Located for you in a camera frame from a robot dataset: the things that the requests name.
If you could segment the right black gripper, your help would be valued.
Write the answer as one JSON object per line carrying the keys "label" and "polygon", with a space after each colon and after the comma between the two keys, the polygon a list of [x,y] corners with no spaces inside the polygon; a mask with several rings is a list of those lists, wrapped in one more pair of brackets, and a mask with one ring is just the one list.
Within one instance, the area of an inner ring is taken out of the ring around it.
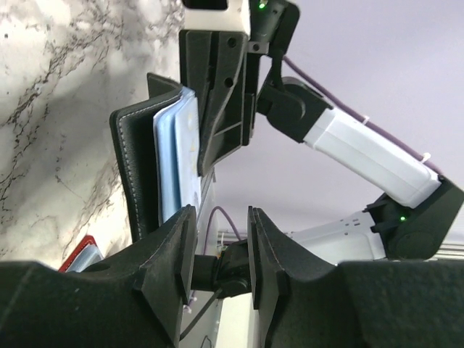
{"label": "right black gripper", "polygon": [[181,82],[195,91],[199,110],[198,173],[208,174],[249,144],[256,99],[257,60],[283,57],[300,18],[294,1],[250,1],[251,32],[182,30]]}

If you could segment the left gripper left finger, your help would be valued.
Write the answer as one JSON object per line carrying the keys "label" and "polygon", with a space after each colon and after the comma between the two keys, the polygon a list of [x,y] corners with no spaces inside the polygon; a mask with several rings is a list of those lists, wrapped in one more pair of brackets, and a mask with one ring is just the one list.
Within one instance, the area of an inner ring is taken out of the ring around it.
{"label": "left gripper left finger", "polygon": [[3,347],[176,347],[189,300],[196,210],[83,272],[1,264]]}

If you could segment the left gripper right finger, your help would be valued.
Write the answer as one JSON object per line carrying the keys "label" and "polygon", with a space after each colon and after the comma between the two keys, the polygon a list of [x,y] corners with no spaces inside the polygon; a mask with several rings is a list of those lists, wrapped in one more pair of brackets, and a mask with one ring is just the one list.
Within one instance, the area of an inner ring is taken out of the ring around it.
{"label": "left gripper right finger", "polygon": [[460,261],[332,265],[248,211],[261,347],[461,347]]}

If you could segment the red card holder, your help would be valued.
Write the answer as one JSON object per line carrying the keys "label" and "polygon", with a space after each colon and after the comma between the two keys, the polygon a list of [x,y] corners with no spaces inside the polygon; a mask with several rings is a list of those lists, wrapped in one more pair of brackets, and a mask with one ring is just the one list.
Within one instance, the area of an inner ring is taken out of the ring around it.
{"label": "red card holder", "polygon": [[87,267],[104,259],[93,236],[84,236],[69,257],[62,263],[59,272],[82,272]]}

